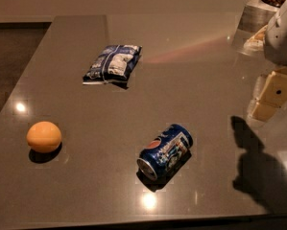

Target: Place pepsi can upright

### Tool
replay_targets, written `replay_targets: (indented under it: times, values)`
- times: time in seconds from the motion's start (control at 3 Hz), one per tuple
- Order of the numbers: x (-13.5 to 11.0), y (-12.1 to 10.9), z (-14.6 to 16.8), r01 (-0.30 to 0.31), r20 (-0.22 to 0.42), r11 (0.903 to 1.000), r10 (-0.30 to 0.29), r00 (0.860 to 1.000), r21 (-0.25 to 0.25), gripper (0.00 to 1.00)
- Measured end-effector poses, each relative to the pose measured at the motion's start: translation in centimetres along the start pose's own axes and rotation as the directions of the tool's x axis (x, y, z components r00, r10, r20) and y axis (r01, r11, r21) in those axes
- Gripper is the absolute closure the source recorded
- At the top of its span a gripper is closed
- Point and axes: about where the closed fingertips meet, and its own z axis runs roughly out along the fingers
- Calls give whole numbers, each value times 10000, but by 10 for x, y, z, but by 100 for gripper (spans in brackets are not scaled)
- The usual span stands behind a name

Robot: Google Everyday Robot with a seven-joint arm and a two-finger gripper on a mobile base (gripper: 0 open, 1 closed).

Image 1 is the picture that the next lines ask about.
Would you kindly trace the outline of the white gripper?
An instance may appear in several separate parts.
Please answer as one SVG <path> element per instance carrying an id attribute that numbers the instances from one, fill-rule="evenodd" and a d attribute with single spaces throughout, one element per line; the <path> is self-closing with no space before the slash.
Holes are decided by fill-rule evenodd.
<path id="1" fill-rule="evenodd" d="M 263 26 L 244 43 L 244 48 L 251 51 L 262 51 L 263 46 L 267 60 L 287 66 L 287 0 L 268 26 Z M 250 117 L 266 123 L 286 102 L 287 67 L 280 67 L 257 79 L 250 102 Z"/>

